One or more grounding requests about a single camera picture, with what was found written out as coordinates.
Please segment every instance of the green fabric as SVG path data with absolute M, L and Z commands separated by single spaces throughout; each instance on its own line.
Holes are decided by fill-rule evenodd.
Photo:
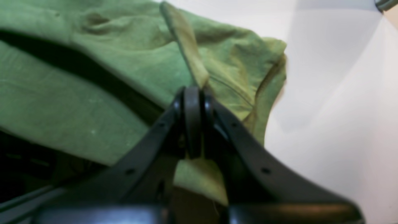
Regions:
M 148 0 L 0 0 L 0 128 L 106 165 L 181 86 L 211 89 L 263 143 L 285 80 L 285 43 Z M 175 185 L 227 204 L 207 160 Z

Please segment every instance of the small hole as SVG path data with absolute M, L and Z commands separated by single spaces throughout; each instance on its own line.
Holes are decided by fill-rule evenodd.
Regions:
M 126 175 L 131 175 L 131 174 L 133 174 L 134 172 L 135 172 L 135 169 L 128 169 L 128 170 L 125 171 L 125 174 L 126 174 Z
M 268 168 L 261 168 L 261 172 L 263 172 L 263 173 L 265 173 L 265 174 L 270 174 L 271 173 L 271 170 L 270 169 L 268 169 Z

